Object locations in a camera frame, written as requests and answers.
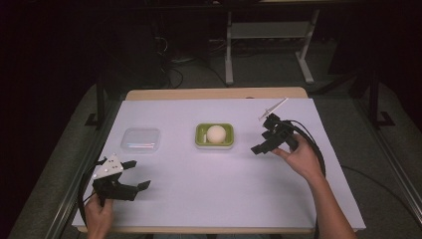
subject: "plastic lid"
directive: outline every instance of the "plastic lid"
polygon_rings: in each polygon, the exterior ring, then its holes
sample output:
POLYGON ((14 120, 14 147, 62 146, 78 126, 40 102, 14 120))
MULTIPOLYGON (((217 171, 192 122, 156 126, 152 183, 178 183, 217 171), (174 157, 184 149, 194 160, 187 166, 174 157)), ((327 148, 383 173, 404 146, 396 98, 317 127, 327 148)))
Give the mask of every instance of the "plastic lid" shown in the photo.
POLYGON ((154 127, 130 127, 121 141, 125 152, 152 153, 158 150, 160 131, 154 127))

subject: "green bowl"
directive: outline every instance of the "green bowl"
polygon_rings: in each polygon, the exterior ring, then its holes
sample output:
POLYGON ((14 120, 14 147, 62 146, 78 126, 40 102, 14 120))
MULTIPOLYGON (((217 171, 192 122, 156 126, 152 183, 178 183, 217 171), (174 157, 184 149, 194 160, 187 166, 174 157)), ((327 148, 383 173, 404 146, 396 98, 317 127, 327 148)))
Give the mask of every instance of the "green bowl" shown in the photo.
POLYGON ((195 144, 196 147, 202 149, 229 149, 233 146, 234 141, 234 132, 233 127, 229 123, 220 123, 220 122, 207 122, 207 123, 200 123, 196 127, 195 133, 195 144), (226 130, 226 138, 221 143, 212 143, 207 140, 207 131, 213 125, 220 125, 224 127, 226 130))

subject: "floor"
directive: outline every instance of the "floor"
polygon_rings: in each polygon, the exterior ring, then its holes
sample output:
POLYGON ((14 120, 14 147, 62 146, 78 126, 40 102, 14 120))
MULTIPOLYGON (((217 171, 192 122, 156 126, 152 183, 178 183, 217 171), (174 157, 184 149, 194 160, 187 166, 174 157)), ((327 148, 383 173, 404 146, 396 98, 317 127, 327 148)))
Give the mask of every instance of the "floor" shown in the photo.
MULTIPOLYGON (((318 90, 341 76, 328 75, 335 42, 313 43, 307 61, 315 83, 305 84, 295 58, 298 43, 280 42, 279 48, 243 49, 234 56, 233 88, 303 87, 308 93, 318 90)), ((209 64, 194 59, 173 65, 169 71, 172 86, 179 89, 225 88, 224 56, 216 52, 209 64)), ((422 191, 422 136, 400 106, 394 93, 380 86, 379 110, 388 112, 395 126, 375 129, 367 119, 368 94, 352 99, 347 81, 324 95, 310 95, 315 100, 322 123, 344 166, 343 172, 358 203, 366 229, 359 238, 421 238, 420 224, 407 207, 406 196, 390 166, 384 141, 402 164, 417 191, 422 191)), ((106 101, 106 121, 101 129, 86 126, 96 112, 96 88, 92 87, 75 110, 50 161, 25 205, 10 238, 86 238, 71 223, 76 212, 75 198, 69 188, 83 160, 94 160, 99 142, 106 138, 119 101, 106 101)), ((110 234, 108 238, 143 238, 144 235, 110 234)), ((283 238, 312 238, 312 235, 283 235, 283 238)))

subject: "hand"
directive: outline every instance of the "hand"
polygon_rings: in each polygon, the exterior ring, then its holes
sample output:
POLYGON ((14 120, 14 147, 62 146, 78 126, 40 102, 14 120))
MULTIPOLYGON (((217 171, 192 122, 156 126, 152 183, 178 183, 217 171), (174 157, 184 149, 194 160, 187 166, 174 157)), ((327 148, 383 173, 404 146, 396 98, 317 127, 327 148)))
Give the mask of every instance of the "hand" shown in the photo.
POLYGON ((316 177, 323 177, 317 156, 307 140, 299 134, 294 134, 293 138, 299 143, 295 151, 286 152, 281 148, 275 148, 272 153, 282 157, 306 181, 313 180, 316 177))
POLYGON ((101 207, 99 196, 94 194, 87 205, 85 213, 87 217, 88 238, 102 239, 106 238, 111 229, 113 221, 112 199, 105 200, 105 206, 101 207))

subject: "cable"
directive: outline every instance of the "cable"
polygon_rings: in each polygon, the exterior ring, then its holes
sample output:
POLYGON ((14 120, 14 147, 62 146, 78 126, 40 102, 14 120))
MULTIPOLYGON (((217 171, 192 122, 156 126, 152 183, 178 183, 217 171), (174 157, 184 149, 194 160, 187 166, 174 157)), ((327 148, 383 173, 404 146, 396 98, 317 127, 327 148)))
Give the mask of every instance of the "cable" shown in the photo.
POLYGON ((182 85, 183 80, 184 80, 183 74, 181 72, 179 72, 178 70, 174 69, 174 68, 170 68, 168 71, 173 71, 173 72, 176 72, 176 73, 178 73, 180 75, 180 82, 175 87, 173 87, 173 84, 171 83, 171 78, 168 77, 169 86, 171 86, 172 89, 179 88, 182 85))
POLYGON ((84 200, 84 203, 86 203, 92 196, 94 196, 94 194, 96 194, 96 192, 93 192, 89 197, 87 197, 85 200, 84 200))
POLYGON ((404 207, 404 209, 406 209, 406 211, 410 214, 410 216, 412 216, 413 220, 416 222, 416 224, 418 225, 418 227, 422 231, 422 225, 420 223, 418 223, 419 219, 413 214, 412 210, 406 205, 406 203, 397 194, 395 194, 391 189, 389 189, 388 187, 386 187, 385 185, 383 185, 382 183, 380 183, 379 181, 377 181, 376 179, 372 178, 371 176, 365 174, 362 171, 359 171, 357 169, 354 169, 352 167, 345 166, 345 165, 341 165, 341 167, 345 168, 347 170, 356 172, 356 173, 362 175, 363 177, 366 177, 367 179, 371 180, 373 183, 377 184, 378 186, 380 186, 384 190, 386 190, 388 193, 390 193, 390 195, 393 196, 404 207))

